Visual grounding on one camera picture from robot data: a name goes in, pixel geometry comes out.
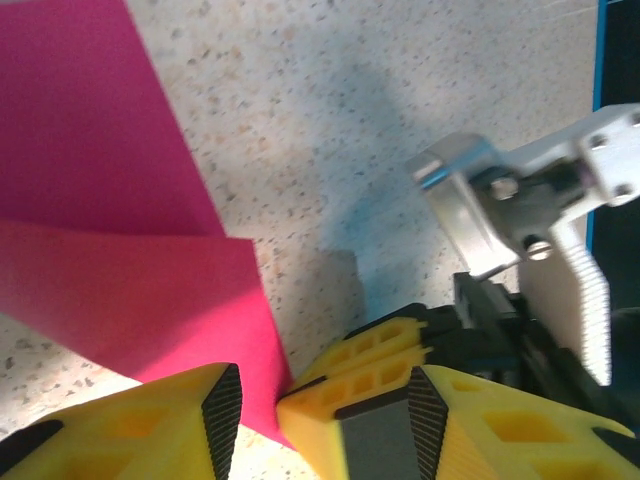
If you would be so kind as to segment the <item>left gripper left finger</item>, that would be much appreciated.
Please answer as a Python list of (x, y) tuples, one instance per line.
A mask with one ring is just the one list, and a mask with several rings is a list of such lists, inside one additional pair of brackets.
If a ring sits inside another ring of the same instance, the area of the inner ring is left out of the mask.
[(0, 480), (228, 480), (242, 403), (214, 363), (68, 407), (0, 441)]

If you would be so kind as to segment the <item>magenta cloth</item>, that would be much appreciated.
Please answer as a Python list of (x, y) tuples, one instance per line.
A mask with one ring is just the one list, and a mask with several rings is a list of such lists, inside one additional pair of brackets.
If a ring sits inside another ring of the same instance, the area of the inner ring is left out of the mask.
[(0, 0), (0, 313), (141, 382), (234, 363), (243, 423), (282, 440), (253, 244), (225, 234), (124, 0)]

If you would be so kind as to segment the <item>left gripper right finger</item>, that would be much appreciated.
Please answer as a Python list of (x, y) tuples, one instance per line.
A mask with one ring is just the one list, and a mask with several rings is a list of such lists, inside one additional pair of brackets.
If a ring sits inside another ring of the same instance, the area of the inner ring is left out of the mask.
[(415, 367), (421, 480), (640, 480), (640, 439), (614, 420), (436, 365)]

